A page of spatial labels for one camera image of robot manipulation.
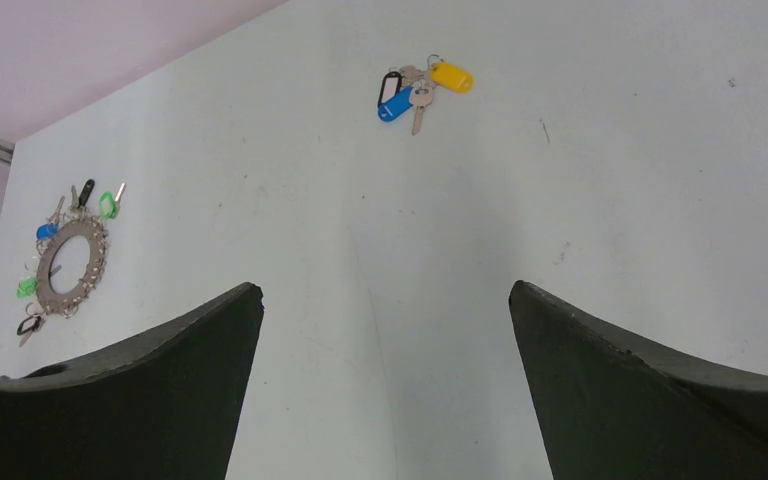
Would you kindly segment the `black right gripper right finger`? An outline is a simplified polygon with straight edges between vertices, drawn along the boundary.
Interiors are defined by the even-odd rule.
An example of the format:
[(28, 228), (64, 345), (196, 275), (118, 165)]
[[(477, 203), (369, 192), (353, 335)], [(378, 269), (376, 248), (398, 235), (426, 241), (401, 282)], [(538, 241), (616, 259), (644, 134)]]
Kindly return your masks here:
[(518, 281), (508, 306), (557, 479), (768, 479), (768, 376), (713, 363)]

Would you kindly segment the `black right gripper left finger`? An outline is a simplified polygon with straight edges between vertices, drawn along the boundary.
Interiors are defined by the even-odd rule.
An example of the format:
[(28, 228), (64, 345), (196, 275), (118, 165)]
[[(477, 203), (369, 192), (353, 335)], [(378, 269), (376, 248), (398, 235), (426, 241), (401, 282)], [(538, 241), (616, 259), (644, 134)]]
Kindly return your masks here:
[(264, 317), (241, 284), (166, 323), (0, 377), (0, 479), (222, 479)]

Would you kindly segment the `green key tag with key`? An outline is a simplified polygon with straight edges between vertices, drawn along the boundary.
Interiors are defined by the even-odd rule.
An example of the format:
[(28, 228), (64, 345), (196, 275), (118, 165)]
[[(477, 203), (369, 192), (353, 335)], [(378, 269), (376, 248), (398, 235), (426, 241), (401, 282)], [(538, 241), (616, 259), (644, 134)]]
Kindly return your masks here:
[(121, 183), (115, 192), (105, 191), (99, 197), (99, 213), (102, 218), (115, 219), (120, 211), (120, 203), (127, 184)]

